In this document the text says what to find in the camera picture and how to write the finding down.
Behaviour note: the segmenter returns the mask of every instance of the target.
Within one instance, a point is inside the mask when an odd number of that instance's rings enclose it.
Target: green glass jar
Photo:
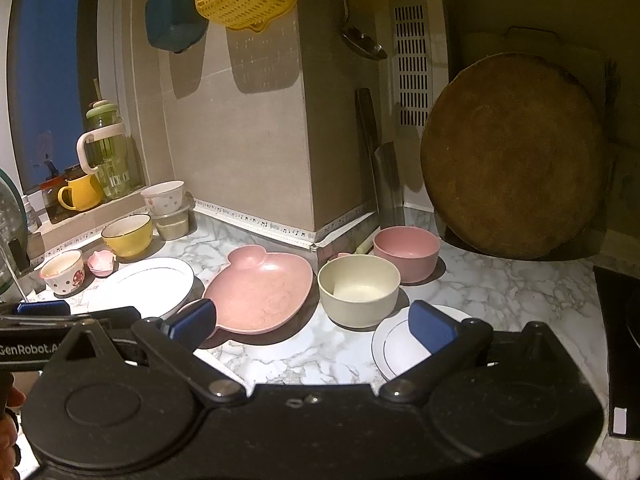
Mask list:
[[[131,192],[131,186],[126,131],[118,107],[109,101],[98,101],[86,118],[94,129],[78,139],[82,170],[97,175],[107,200],[121,198]]]

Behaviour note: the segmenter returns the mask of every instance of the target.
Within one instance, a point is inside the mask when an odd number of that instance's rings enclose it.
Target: human hand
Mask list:
[[[25,399],[24,393],[12,386],[6,405],[11,408],[19,408]],[[2,480],[14,480],[14,445],[17,439],[18,430],[14,420],[6,413],[3,413],[0,420],[0,478]]]

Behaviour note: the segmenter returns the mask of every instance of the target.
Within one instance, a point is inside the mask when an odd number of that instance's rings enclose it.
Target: wooden cutting board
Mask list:
[[[598,113],[575,77],[541,57],[498,54],[460,72],[433,105],[422,174],[460,239],[532,259],[591,220],[606,153]]]
[[[565,43],[548,30],[510,27],[503,34],[469,32],[461,38],[462,62],[470,66],[493,54],[533,54],[550,63],[564,67],[582,83],[591,96],[599,117],[604,116],[605,57],[597,50]]]

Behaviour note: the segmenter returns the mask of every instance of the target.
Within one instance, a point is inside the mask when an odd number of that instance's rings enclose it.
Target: yellow mug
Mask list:
[[[66,190],[71,193],[71,203],[65,202],[63,195]],[[61,187],[58,192],[58,202],[62,207],[71,211],[87,211],[102,201],[102,188],[94,174],[81,176],[70,180],[69,185]]]

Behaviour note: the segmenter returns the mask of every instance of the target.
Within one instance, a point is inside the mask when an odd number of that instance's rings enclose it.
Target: round cutting board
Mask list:
[[[504,258],[544,256],[587,225],[604,192],[606,138],[589,95],[541,57],[498,54],[442,91],[422,174],[457,236]]]

